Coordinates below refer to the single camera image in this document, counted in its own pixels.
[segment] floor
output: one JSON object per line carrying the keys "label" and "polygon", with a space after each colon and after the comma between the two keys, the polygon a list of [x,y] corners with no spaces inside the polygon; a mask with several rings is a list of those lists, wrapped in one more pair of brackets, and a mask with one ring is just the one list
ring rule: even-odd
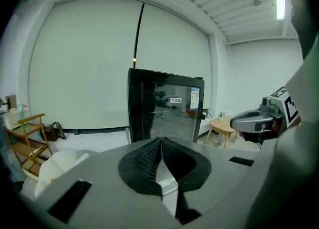
{"label": "floor", "polygon": [[[103,152],[127,144],[125,132],[81,134],[79,136],[75,136],[74,134],[67,134],[67,138],[68,139],[66,141],[58,139],[58,141],[51,143],[52,151],[79,151],[89,149],[96,152]],[[222,143],[218,142],[219,135],[214,133],[210,135],[206,144],[204,144],[205,139],[206,135],[199,138],[197,142],[206,146],[223,148],[225,136],[222,136],[221,138]],[[250,150],[256,152],[258,152],[260,149],[258,144],[253,142],[246,142],[239,135],[237,136],[237,138],[235,138],[235,134],[233,134],[233,136],[228,139],[226,148]],[[166,206],[172,216],[174,216],[176,211],[178,184],[163,161],[159,164],[156,182],[162,186],[163,204]],[[23,184],[23,188],[20,194],[34,201],[34,189],[36,183],[37,182],[35,180],[27,178]]]}

